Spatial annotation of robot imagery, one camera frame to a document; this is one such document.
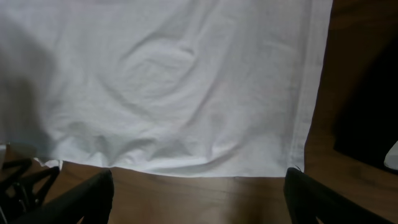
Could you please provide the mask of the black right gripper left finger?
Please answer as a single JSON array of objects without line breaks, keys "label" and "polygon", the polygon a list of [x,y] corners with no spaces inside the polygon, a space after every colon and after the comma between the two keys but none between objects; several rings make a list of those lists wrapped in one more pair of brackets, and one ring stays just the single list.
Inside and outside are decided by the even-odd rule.
[{"label": "black right gripper left finger", "polygon": [[113,176],[106,169],[12,224],[107,224],[113,197]]}]

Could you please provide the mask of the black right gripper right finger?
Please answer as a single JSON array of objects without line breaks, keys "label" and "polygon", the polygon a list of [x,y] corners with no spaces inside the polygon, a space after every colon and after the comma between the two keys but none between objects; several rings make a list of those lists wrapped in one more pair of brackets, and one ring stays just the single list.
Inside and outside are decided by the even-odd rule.
[{"label": "black right gripper right finger", "polygon": [[284,197],[293,224],[390,223],[293,167],[287,169]]}]

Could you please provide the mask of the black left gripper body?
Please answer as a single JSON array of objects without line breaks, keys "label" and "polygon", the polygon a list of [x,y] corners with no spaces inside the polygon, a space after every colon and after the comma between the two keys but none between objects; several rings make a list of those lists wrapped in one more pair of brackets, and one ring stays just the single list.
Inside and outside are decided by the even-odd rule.
[{"label": "black left gripper body", "polygon": [[39,208],[57,179],[58,166],[23,176],[31,167],[30,159],[5,162],[2,169],[17,168],[1,181],[1,222],[10,223],[22,215]]}]

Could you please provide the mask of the white printed t-shirt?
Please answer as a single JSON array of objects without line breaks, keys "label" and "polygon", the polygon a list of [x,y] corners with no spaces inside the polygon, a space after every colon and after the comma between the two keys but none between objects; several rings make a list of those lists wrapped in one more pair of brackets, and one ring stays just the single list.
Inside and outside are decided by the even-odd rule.
[{"label": "white printed t-shirt", "polygon": [[2,1],[1,141],[176,177],[305,167],[331,0]]}]

